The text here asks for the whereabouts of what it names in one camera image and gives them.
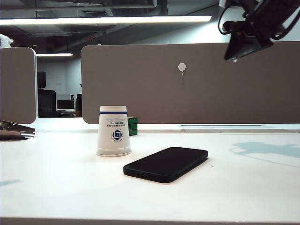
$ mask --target desk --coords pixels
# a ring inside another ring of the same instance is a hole
[[[61,117],[76,117],[75,109],[58,109],[61,112]]]
[[[4,225],[300,224],[300,134],[139,130],[131,154],[99,157],[98,126],[82,118],[31,126],[35,138],[1,142]],[[209,159],[170,184],[123,174],[170,146],[205,149]]]

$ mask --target green cube face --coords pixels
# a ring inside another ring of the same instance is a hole
[[[128,117],[128,124],[133,124],[134,123],[134,118]]]

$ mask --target office chair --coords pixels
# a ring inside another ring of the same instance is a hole
[[[76,116],[82,117],[83,116],[83,101],[82,101],[82,94],[78,94],[75,103],[75,110]]]
[[[38,116],[61,117],[61,113],[56,111],[56,92],[54,90],[37,90]]]

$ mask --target ceiling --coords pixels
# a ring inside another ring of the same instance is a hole
[[[1,0],[0,18],[60,18],[149,15],[218,15],[218,0]],[[148,38],[188,24],[76,24],[6,25],[0,33],[14,40],[12,46],[27,46],[37,53],[79,54],[86,45],[105,43],[120,30]]]

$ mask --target phone screen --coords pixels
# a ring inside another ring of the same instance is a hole
[[[171,174],[206,157],[205,150],[171,147],[137,160],[129,164],[129,168],[149,173]]]

